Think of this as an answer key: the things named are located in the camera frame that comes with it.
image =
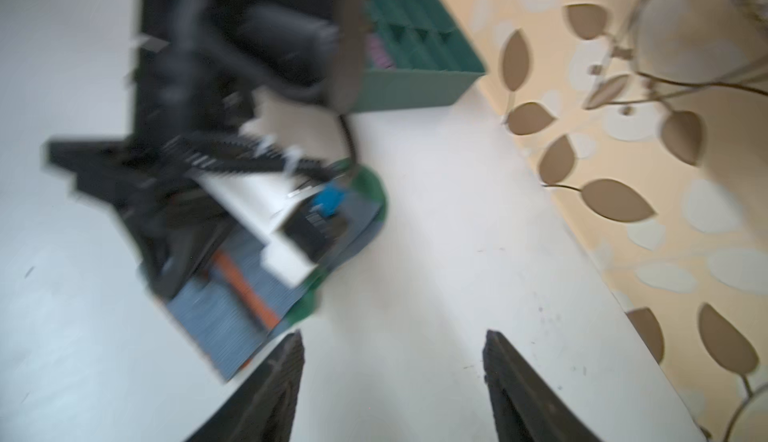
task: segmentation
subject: green organizer tray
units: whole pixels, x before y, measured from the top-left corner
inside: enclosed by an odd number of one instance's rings
[[[368,0],[372,31],[395,68],[367,57],[354,112],[456,102],[485,67],[440,0]]]

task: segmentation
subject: orange strip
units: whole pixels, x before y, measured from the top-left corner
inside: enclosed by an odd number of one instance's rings
[[[266,328],[269,330],[274,329],[274,327],[280,323],[277,314],[272,312],[272,309],[261,300],[261,297],[256,295],[253,289],[251,289],[248,282],[246,282],[245,277],[243,277],[243,274],[240,273],[240,269],[237,268],[230,256],[224,251],[217,250],[216,253],[214,253],[213,261],[214,264],[216,264],[216,268],[224,274],[226,281],[229,282],[235,292],[237,292],[237,295],[240,296],[240,300],[245,303],[248,309],[264,322]]]

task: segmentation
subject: brown leaf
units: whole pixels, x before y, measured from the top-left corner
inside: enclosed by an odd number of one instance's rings
[[[586,184],[581,199],[598,215],[617,222],[639,222],[656,214],[638,192],[609,178]]]
[[[661,126],[661,141],[681,161],[698,165],[704,148],[704,123],[693,111],[675,111]]]
[[[638,331],[640,338],[645,342],[650,354],[656,359],[656,363],[660,364],[661,359],[664,358],[664,334],[654,313],[645,307],[627,312],[627,317],[634,325],[634,330]]]
[[[512,91],[518,90],[531,72],[531,53],[522,30],[516,30],[502,53],[502,78]]]
[[[515,135],[530,135],[546,129],[554,117],[535,101],[519,105],[507,115],[507,127]]]
[[[627,88],[627,82],[629,82],[629,75],[622,74],[601,83],[598,89],[590,95],[589,100],[584,105],[584,109],[595,110],[610,101],[614,101]]]
[[[699,335],[706,351],[725,370],[746,376],[757,368],[760,359],[750,341],[708,303],[699,310]]]
[[[568,136],[563,135],[547,147],[544,157],[538,162],[538,176],[547,185],[559,184],[568,177],[575,163],[574,149]]]
[[[571,30],[583,40],[599,37],[608,24],[608,12],[600,5],[579,3],[565,7],[565,17]]]

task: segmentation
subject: white tabletop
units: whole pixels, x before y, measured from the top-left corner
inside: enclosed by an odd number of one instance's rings
[[[0,440],[183,440],[247,375],[220,381],[116,217],[41,168],[51,135],[128,129],[133,5],[0,0]],[[340,155],[318,119],[281,141]],[[474,89],[354,118],[389,216],[301,324],[293,440],[495,440],[489,328],[604,440],[702,440],[498,122]]]

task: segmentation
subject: wallpaper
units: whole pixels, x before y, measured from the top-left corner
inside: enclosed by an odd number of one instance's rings
[[[706,437],[768,440],[763,34],[732,0],[443,1]]]

